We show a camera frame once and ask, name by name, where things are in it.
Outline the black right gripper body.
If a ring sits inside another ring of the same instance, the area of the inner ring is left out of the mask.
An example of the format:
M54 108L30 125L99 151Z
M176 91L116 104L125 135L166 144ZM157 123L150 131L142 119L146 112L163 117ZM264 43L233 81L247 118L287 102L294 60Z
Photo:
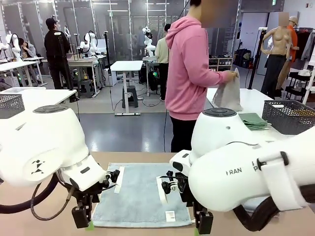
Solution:
M183 203L187 204L187 207L193 207L193 213L204 212L208 214L207 208L202 206L191 193L188 177L183 174L178 174L178 189Z

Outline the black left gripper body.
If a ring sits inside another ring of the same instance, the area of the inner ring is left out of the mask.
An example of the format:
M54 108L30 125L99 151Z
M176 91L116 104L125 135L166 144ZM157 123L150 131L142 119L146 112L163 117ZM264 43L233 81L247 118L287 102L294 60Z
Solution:
M92 206L92 203L99 203L99 195L102 193L102 184L95 183L91 187L86 190L79 190L75 186L71 186L73 188L73 197L76 198L77 204L82 203L85 206Z

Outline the person's right hand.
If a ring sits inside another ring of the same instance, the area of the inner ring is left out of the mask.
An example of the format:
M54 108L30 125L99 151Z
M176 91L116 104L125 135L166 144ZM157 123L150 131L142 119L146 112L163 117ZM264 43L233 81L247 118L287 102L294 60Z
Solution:
M225 75L226 75L227 82L239 77L239 73L236 71L226 71Z

